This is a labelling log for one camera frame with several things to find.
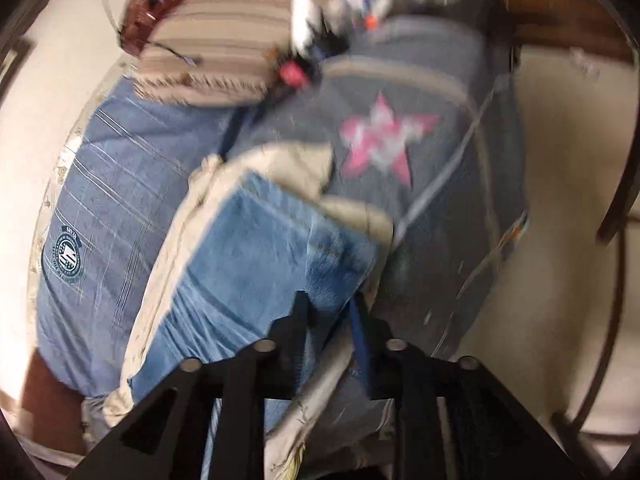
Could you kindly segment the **blue denim jeans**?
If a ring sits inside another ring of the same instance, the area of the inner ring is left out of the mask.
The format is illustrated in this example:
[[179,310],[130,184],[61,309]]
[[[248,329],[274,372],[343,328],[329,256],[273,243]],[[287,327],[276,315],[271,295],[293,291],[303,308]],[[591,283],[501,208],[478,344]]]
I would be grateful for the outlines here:
[[312,375],[347,301],[378,262],[380,246],[361,231],[258,174],[222,205],[170,295],[142,367],[130,379],[140,402],[186,358],[232,358],[289,315],[296,292],[312,311],[296,384]]

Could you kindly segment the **blue plaid pillow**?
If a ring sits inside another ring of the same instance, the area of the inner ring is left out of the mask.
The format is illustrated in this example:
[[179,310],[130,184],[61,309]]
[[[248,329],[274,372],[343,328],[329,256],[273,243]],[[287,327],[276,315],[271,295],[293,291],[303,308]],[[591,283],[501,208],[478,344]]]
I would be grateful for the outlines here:
[[37,347],[85,398],[114,391],[134,319],[189,178],[226,154],[251,106],[140,99],[122,78],[91,115],[41,253]]

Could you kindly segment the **cream leaf-print quilt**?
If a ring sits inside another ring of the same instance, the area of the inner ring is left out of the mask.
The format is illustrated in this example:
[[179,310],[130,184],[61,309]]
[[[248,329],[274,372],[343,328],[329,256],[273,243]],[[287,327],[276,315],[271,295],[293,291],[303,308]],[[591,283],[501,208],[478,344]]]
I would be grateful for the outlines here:
[[[120,422],[138,403],[130,379],[142,367],[160,322],[169,310],[170,295],[182,272],[204,240],[222,205],[249,174],[280,186],[320,209],[322,214],[361,231],[380,246],[378,262],[355,292],[373,302],[393,238],[393,222],[375,206],[326,192],[333,169],[329,144],[270,143],[231,160],[212,155],[190,177],[189,191],[172,220],[143,294],[128,339],[118,388],[105,402],[110,424]],[[340,318],[320,352],[312,375],[289,401],[267,405],[265,473],[270,479],[293,479],[302,463],[311,431],[326,410],[352,360],[354,347]]]

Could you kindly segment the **grey star-print bedsheet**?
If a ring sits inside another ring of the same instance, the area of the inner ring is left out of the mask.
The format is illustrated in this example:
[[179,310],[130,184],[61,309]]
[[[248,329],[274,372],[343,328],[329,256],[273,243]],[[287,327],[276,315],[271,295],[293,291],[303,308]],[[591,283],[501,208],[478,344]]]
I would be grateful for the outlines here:
[[239,136],[329,143],[331,195],[393,221],[373,313],[428,356],[458,350],[526,226],[525,143],[509,50],[443,18],[401,16],[327,60]]

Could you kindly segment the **red cosmetic jar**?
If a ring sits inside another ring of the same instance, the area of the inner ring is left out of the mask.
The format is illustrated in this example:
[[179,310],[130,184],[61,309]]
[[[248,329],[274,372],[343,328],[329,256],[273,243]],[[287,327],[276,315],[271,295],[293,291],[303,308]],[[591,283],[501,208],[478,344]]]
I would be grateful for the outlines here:
[[279,65],[278,76],[288,88],[307,88],[312,83],[312,66],[303,58],[289,58]]

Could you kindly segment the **striped beige pillow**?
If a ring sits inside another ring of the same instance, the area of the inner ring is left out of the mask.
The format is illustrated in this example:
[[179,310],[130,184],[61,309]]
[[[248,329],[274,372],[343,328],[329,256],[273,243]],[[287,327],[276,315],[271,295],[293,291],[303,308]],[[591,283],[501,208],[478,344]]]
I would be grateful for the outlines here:
[[292,0],[181,0],[153,26],[134,88],[163,104],[257,103],[291,44]]

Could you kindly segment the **white tube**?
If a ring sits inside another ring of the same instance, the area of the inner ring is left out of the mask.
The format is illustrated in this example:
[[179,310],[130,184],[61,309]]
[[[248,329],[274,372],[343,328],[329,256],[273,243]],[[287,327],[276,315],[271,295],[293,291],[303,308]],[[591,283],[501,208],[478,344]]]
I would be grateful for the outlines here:
[[320,10],[311,0],[292,0],[291,46],[304,54],[312,33],[320,28]]

